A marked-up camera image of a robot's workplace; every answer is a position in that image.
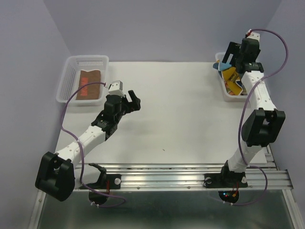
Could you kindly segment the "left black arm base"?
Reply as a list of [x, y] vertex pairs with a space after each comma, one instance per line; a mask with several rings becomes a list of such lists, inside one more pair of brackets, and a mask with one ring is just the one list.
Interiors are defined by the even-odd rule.
[[85, 165], [83, 183], [93, 189], [117, 190], [121, 188], [122, 175], [108, 173], [105, 167], [96, 163]]

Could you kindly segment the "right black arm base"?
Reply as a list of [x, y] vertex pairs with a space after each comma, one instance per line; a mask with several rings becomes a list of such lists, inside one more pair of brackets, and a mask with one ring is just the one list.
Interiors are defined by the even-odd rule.
[[245, 172], [230, 171], [226, 162], [220, 173], [204, 174], [203, 186], [206, 188], [246, 188], [248, 183]]

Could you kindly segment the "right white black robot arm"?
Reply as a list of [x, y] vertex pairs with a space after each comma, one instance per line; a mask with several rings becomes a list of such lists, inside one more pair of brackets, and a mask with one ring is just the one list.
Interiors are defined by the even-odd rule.
[[254, 156], [273, 143], [285, 120], [285, 113], [276, 108], [264, 83], [264, 68], [257, 57], [260, 53], [259, 34], [249, 35], [241, 43], [231, 42], [222, 59], [229, 63], [241, 76], [246, 89], [245, 105], [252, 112], [247, 119], [241, 118], [238, 129], [238, 149], [226, 161], [224, 172], [219, 175], [222, 185], [230, 186], [236, 181], [236, 175], [244, 173]]

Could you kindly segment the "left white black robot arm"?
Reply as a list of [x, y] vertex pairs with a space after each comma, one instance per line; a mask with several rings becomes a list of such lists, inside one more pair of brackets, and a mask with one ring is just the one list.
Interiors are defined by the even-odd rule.
[[108, 94], [104, 109], [97, 115], [87, 130], [63, 149], [45, 153], [40, 162], [35, 187], [59, 201], [65, 201], [71, 193], [82, 186], [84, 170], [76, 171], [76, 165], [98, 145], [107, 141], [117, 130], [121, 118], [139, 111], [141, 100], [134, 91], [126, 95]]

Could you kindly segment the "blue yellow tiger towel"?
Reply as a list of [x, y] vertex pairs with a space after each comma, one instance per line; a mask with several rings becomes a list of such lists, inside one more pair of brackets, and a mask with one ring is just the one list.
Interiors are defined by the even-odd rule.
[[225, 82], [227, 81], [235, 82], [237, 80], [241, 81], [239, 73], [236, 71], [235, 67], [231, 67], [225, 71], [222, 71], [222, 77]]

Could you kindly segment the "brown orange towel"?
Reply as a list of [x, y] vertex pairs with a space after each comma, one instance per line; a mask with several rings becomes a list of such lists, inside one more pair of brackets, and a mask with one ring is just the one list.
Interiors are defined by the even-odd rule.
[[83, 87], [80, 91], [78, 91], [76, 100], [97, 100], [100, 96], [100, 86], [101, 84], [97, 83], [101, 81], [101, 71], [93, 70], [93, 71], [84, 71], [81, 70], [80, 79], [79, 79], [79, 88]]

